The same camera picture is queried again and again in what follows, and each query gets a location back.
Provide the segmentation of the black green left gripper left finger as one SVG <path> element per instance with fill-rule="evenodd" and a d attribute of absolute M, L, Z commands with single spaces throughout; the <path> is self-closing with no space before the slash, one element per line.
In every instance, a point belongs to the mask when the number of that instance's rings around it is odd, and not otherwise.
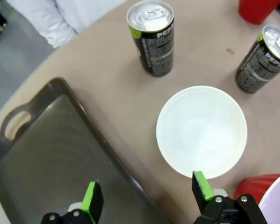
<path fill-rule="evenodd" d="M 97 224 L 103 209 L 103 195 L 98 181 L 89 183 L 81 205 L 74 206 L 64 215 L 46 213 L 42 224 Z"/>

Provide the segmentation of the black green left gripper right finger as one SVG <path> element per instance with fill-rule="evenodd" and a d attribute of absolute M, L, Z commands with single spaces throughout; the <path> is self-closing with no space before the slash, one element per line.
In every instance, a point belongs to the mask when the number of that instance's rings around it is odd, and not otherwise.
<path fill-rule="evenodd" d="M 267 221 L 250 194 L 237 199 L 215 195 L 201 171 L 192 175 L 192 192 L 200 210 L 195 224 L 266 224 Z"/>

